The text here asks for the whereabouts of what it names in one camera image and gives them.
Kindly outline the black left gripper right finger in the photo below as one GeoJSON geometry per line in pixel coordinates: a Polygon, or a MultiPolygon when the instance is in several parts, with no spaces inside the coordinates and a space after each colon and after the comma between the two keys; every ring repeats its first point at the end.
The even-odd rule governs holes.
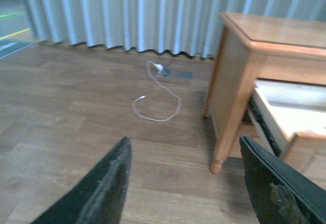
{"type": "Polygon", "coordinates": [[[325,190],[251,138],[239,139],[244,180],[260,223],[325,223],[325,190]]]}

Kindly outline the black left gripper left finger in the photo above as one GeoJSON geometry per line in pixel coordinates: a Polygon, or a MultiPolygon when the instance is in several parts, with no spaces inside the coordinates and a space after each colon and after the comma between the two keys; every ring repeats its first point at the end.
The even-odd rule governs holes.
{"type": "Polygon", "coordinates": [[[131,140],[123,137],[33,223],[120,223],[131,161],[131,140]]]}

